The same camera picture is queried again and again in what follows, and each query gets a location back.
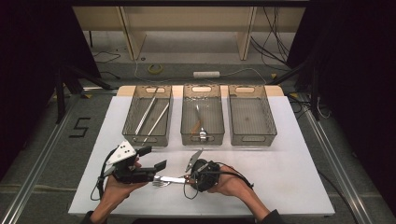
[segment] sleeve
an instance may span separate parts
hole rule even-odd
[[[89,211],[84,219],[81,220],[81,222],[79,224],[93,224],[91,221],[91,215],[92,215],[93,211]]]
[[[277,210],[274,210],[262,220],[261,224],[287,224],[287,223],[282,220]]]

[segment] person's right hand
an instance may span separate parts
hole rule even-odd
[[[236,173],[235,170],[227,166],[221,166],[220,171]],[[245,181],[237,176],[226,174],[220,175],[219,183],[207,192],[218,192],[226,196],[235,196],[239,198],[259,221],[262,221],[266,216],[268,216],[268,214],[270,214],[270,211],[265,207],[253,189],[251,189]]]
[[[221,172],[232,172],[236,173],[235,170],[228,166],[221,166]],[[242,193],[251,191],[252,189],[240,178],[234,175],[220,175],[219,183],[209,189],[209,193],[221,193],[226,196],[235,196],[237,198],[242,197]]]

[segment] black cable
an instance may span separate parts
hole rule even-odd
[[[238,178],[240,178],[241,180],[243,180],[245,182],[245,184],[247,184],[248,187],[250,187],[251,189],[253,189],[253,184],[250,184],[250,182],[248,182],[248,180],[246,178],[244,178],[243,176],[233,173],[233,172],[227,172],[227,171],[207,171],[207,172],[199,172],[200,175],[233,175],[236,176]]]
[[[262,56],[265,56],[265,57],[274,59],[275,55],[274,55],[274,57],[273,57],[273,56],[264,54],[264,53],[263,53],[264,50],[262,49],[262,47],[261,47],[258,43],[256,43],[256,45],[258,45],[258,47],[261,48],[261,49],[257,49],[257,47],[256,47],[254,44],[252,44],[252,47],[253,47],[255,50],[257,50]],[[264,65],[267,66],[267,67],[270,67],[270,68],[273,68],[273,69],[276,69],[276,70],[280,70],[280,71],[289,72],[289,70],[287,70],[287,69],[277,68],[277,67],[273,67],[273,66],[267,64],[267,63],[265,62],[265,60],[264,60],[263,57],[262,57],[262,62],[263,62]]]
[[[300,113],[300,112],[303,110],[303,106],[300,105],[299,102],[291,102],[291,101],[290,101],[290,103],[291,103],[291,104],[297,103],[297,104],[300,106],[300,109],[299,109],[299,110],[297,110],[297,111],[294,111],[294,110],[293,110],[293,113],[294,113],[294,114],[298,114],[298,113]]]
[[[253,41],[254,44],[257,45],[258,48],[260,48],[262,51],[265,51],[267,54],[271,55],[271,57],[268,56],[268,55],[265,55],[265,54],[264,54],[264,56],[269,57],[269,58],[271,58],[271,59],[275,59],[275,60],[277,60],[277,61],[279,61],[279,62],[281,62],[281,63],[283,63],[283,64],[286,65],[286,62],[285,62],[285,61],[282,61],[281,59],[279,59],[278,57],[276,57],[275,54],[271,53],[268,49],[263,48],[253,37],[251,37],[251,40]]]
[[[113,60],[118,59],[118,58],[121,56],[120,54],[117,54],[117,53],[110,53],[110,52],[106,52],[106,51],[100,51],[99,53],[93,54],[92,56],[93,56],[93,58],[94,58],[94,57],[98,56],[98,55],[101,54],[101,53],[106,53],[106,54],[110,54],[110,55],[116,55],[117,57],[115,57],[115,58],[113,58],[113,59],[110,59],[110,60],[108,60],[108,61],[105,61],[105,62],[97,62],[97,61],[95,61],[96,63],[108,63],[108,62],[111,62],[111,61],[113,61]]]
[[[267,41],[269,40],[270,36],[271,36],[271,32],[269,32],[267,38],[265,38],[264,44],[262,45],[263,48],[265,48],[265,45],[267,44]]]
[[[278,11],[279,11],[279,9],[278,9],[278,7],[274,7],[274,21],[273,21],[273,24],[271,24],[271,22],[270,22],[270,19],[268,17],[267,11],[265,10],[265,7],[263,7],[262,9],[264,11],[265,18],[267,19],[268,24],[269,24],[270,29],[271,29],[270,34],[271,33],[274,34],[274,37],[276,38],[276,44],[277,44],[277,48],[279,50],[280,56],[282,57],[283,61],[285,62],[285,65],[287,65],[286,59],[283,56],[283,54],[288,56],[288,53],[286,53],[286,51],[289,52],[289,50],[283,44],[283,41],[280,38],[279,31],[278,31],[278,25],[279,25]]]
[[[305,114],[309,110],[310,110],[310,108],[307,108],[296,120],[298,120],[303,114]]]
[[[192,174],[192,175],[190,176],[190,178],[196,179],[196,178],[195,178],[195,174]],[[192,197],[189,197],[189,196],[187,196],[187,194],[186,194],[186,184],[187,184],[187,181],[185,181],[185,182],[184,182],[184,185],[183,185],[184,197],[186,197],[186,198],[188,198],[188,199],[190,199],[190,200],[196,198],[196,196],[198,195],[198,192],[199,192],[199,191],[198,191],[198,188],[196,188],[195,195],[192,196]]]
[[[358,219],[356,218],[355,214],[353,213],[352,207],[351,207],[350,204],[348,203],[346,196],[341,192],[341,190],[339,190],[339,189],[334,185],[334,183],[333,183],[325,174],[323,174],[323,173],[322,173],[320,170],[318,170],[318,169],[317,169],[317,171],[318,171],[318,174],[320,174],[324,179],[326,179],[327,182],[328,182],[330,185],[332,185],[332,187],[335,189],[335,191],[337,191],[338,195],[340,195],[341,199],[342,199],[342,200],[344,201],[344,203],[346,204],[346,207],[348,208],[350,214],[352,215],[353,220],[355,221],[356,224],[359,224],[359,221],[358,221]]]
[[[98,176],[98,180],[96,181],[95,187],[93,188],[92,193],[91,193],[91,200],[93,200],[93,201],[99,201],[99,200],[102,199],[102,196],[103,196],[103,193],[104,193],[103,185],[104,185],[104,183],[105,183],[105,168],[106,168],[106,162],[107,162],[108,159],[111,157],[111,155],[113,155],[113,153],[114,153],[115,151],[116,151],[116,148],[113,149],[113,150],[111,150],[110,153],[108,153],[108,155],[106,156],[105,162],[103,162],[100,175]],[[98,188],[98,190],[99,190],[99,199],[93,199],[93,198],[92,198],[92,195],[93,195],[93,192],[95,191],[95,188]]]
[[[110,74],[111,76],[113,76],[113,77],[115,77],[116,79],[121,79],[121,77],[119,77],[119,76],[116,76],[116,75],[114,75],[113,73],[111,73],[111,72],[100,72],[101,74],[102,73],[105,73],[105,74]]]
[[[287,97],[289,97],[291,100],[293,100],[294,102],[300,104],[300,105],[305,105],[310,107],[311,104],[310,102],[304,102],[304,101],[300,101],[299,99],[295,98],[294,96],[290,95],[290,93],[285,94]]]
[[[232,170],[234,170],[237,174],[239,174],[239,175],[241,175],[242,177],[244,177],[245,178],[245,176],[244,175],[242,175],[241,173],[239,173],[239,171],[237,171],[237,170],[235,170],[232,166],[229,166],[229,165],[227,165],[227,164],[225,164],[225,163],[223,163],[223,162],[219,162],[219,161],[217,161],[217,162],[215,162],[215,164],[220,164],[220,165],[224,165],[224,166],[227,166],[228,168],[230,168],[230,169],[232,169]]]

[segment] person's left hand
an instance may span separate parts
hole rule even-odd
[[[137,168],[142,167],[142,165],[137,161],[138,158],[134,163],[134,166]],[[148,182],[137,184],[123,184],[121,182],[118,182],[113,175],[110,175],[107,179],[102,201],[114,204],[117,207],[120,203],[122,203],[124,199],[129,197],[129,194],[132,191],[147,185],[147,183]]]
[[[142,165],[137,162],[134,163],[134,166],[139,168]],[[103,193],[102,200],[93,211],[91,215],[91,221],[93,223],[103,223],[108,215],[116,209],[116,207],[124,201],[124,199],[129,197],[129,194],[143,186],[147,185],[148,182],[145,183],[136,183],[136,184],[123,184],[118,182],[113,175],[110,175],[107,178],[105,192]]]

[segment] power strip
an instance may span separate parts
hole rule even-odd
[[[195,78],[209,78],[209,77],[220,77],[220,72],[194,72]]]

